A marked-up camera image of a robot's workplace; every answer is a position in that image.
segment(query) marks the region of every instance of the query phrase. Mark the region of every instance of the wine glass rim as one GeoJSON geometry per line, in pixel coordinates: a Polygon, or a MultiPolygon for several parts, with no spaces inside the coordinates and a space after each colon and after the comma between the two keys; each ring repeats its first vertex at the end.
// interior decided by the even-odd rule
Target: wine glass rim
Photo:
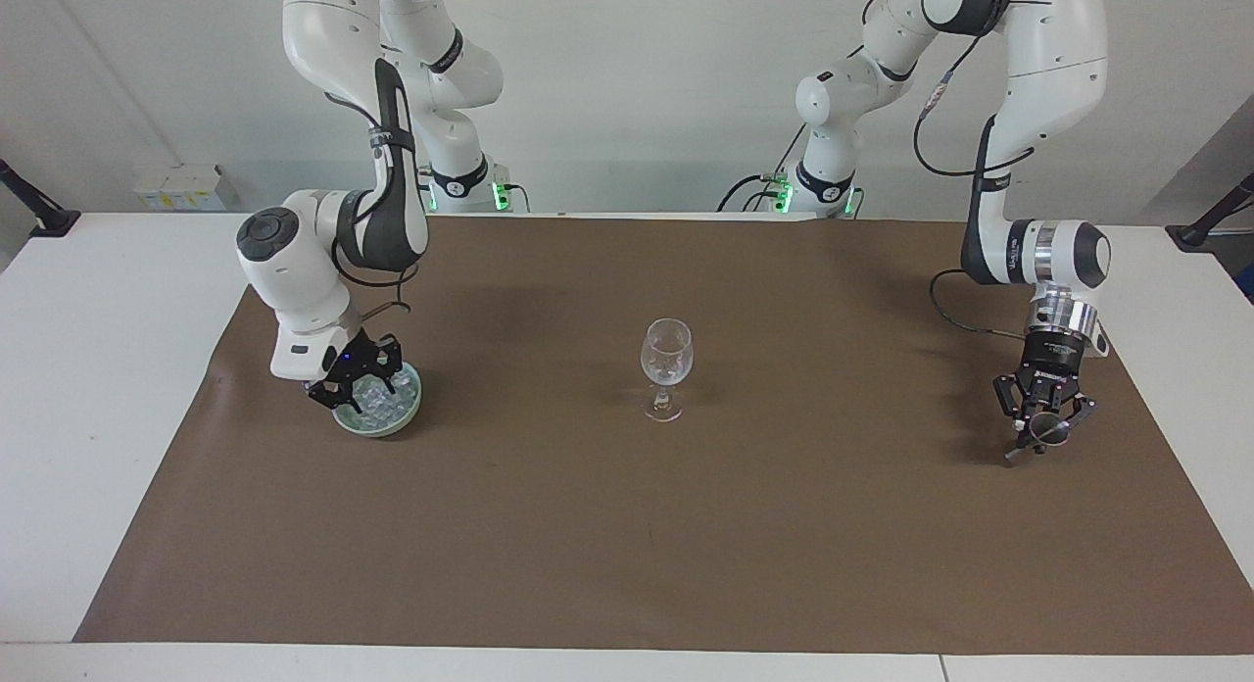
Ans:
{"type": "Polygon", "coordinates": [[[676,317],[672,317],[672,316],[663,316],[663,317],[658,317],[658,320],[655,320],[653,323],[648,326],[648,330],[646,330],[646,332],[645,332],[645,341],[646,341],[646,344],[648,344],[650,350],[652,350],[655,352],[658,352],[662,356],[677,356],[677,355],[681,355],[681,352],[685,352],[687,350],[687,347],[692,346],[692,330],[688,328],[688,325],[686,323],[686,321],[676,320],[676,317]],[[682,328],[683,328],[683,332],[682,332],[682,335],[683,335],[683,346],[678,347],[677,351],[668,352],[666,350],[662,350],[662,347],[657,347],[657,342],[653,341],[653,328],[655,328],[655,326],[663,325],[663,323],[667,323],[667,325],[673,323],[673,325],[682,326],[682,328]]]}

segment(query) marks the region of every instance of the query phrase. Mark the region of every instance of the glass base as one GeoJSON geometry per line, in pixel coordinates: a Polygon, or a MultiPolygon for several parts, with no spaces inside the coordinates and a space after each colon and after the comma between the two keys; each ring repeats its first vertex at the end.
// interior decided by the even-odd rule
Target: glass base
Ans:
{"type": "Polygon", "coordinates": [[[650,386],[645,392],[641,407],[646,417],[655,422],[671,422],[683,415],[683,406],[680,405],[675,389],[662,386],[650,386]]]}

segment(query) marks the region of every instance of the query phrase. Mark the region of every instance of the light green bowl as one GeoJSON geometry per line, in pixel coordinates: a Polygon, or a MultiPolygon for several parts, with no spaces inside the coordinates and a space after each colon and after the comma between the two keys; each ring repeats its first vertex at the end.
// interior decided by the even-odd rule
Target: light green bowl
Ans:
{"type": "Polygon", "coordinates": [[[366,375],[352,385],[364,414],[352,406],[337,406],[335,421],[360,438],[387,438],[400,433],[418,415],[423,401],[423,381],[411,365],[403,364],[393,377],[396,395],[391,395],[381,379],[366,375]]]}

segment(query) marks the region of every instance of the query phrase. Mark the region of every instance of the gray joint cap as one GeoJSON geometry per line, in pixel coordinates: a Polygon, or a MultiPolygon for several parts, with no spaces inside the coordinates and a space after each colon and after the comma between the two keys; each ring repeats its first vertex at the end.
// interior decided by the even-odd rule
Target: gray joint cap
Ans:
{"type": "Polygon", "coordinates": [[[292,243],[300,227],[301,218],[292,209],[266,208],[241,223],[236,248],[251,262],[267,262],[292,243]]]}

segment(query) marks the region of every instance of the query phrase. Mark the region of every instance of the electrical box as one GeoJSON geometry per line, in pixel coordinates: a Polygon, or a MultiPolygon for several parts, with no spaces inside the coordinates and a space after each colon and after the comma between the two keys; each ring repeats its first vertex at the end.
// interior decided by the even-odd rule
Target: electrical box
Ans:
{"type": "Polygon", "coordinates": [[[157,212],[234,212],[240,197],[216,164],[138,169],[134,192],[157,212]]]}

